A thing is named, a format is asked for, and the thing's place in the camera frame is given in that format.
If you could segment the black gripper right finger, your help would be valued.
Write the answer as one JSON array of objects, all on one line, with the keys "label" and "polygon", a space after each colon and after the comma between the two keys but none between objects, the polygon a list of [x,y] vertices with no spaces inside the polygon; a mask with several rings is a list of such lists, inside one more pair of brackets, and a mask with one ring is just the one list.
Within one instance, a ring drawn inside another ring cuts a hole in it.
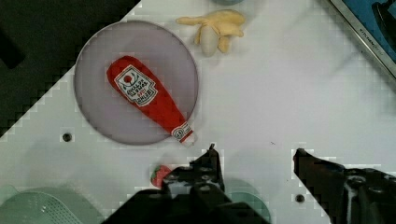
[{"label": "black gripper right finger", "polygon": [[396,224],[396,179],[374,168],[346,168],[302,148],[294,173],[332,224]]}]

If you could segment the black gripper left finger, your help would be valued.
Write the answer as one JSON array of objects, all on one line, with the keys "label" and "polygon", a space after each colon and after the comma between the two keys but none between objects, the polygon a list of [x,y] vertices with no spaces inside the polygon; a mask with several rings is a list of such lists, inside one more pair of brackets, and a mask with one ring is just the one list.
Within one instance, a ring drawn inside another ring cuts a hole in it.
[{"label": "black gripper left finger", "polygon": [[219,153],[214,143],[198,159],[186,166],[178,166],[167,174],[162,180],[162,190],[176,198],[177,195],[189,194],[194,186],[203,184],[225,190]]}]

